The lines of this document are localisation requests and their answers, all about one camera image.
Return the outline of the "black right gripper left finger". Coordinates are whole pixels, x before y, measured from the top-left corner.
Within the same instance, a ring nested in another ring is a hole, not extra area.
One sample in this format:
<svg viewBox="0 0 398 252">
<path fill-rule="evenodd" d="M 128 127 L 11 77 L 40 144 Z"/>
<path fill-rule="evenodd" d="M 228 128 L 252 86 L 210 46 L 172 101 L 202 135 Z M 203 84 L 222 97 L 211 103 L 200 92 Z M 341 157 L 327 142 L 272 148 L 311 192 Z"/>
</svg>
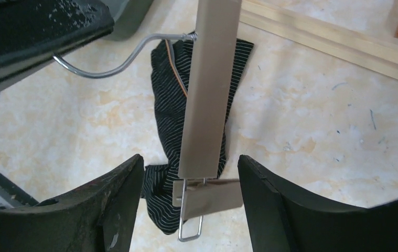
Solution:
<svg viewBox="0 0 398 252">
<path fill-rule="evenodd" d="M 104 175 L 36 202 L 0 174 L 20 205 L 0 208 L 0 251 L 129 251 L 143 186 L 144 160 L 134 155 Z"/>
</svg>

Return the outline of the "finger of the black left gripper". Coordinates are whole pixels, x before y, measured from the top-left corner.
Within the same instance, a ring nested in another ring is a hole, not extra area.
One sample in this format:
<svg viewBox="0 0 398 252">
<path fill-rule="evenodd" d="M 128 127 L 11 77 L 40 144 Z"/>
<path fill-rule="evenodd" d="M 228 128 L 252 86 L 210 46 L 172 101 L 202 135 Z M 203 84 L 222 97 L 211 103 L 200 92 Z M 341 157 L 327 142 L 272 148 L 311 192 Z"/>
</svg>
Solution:
<svg viewBox="0 0 398 252">
<path fill-rule="evenodd" d="M 0 92 L 113 26 L 102 1 L 0 1 Z"/>
</svg>

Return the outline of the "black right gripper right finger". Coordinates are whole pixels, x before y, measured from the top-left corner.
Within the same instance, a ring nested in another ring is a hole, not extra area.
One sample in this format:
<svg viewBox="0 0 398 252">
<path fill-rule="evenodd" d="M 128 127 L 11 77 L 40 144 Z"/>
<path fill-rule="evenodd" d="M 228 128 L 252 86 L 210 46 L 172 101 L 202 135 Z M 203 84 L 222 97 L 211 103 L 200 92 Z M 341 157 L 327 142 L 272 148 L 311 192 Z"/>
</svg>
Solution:
<svg viewBox="0 0 398 252">
<path fill-rule="evenodd" d="M 372 208 L 337 202 L 247 155 L 238 171 L 254 251 L 398 251 L 398 199 Z"/>
</svg>

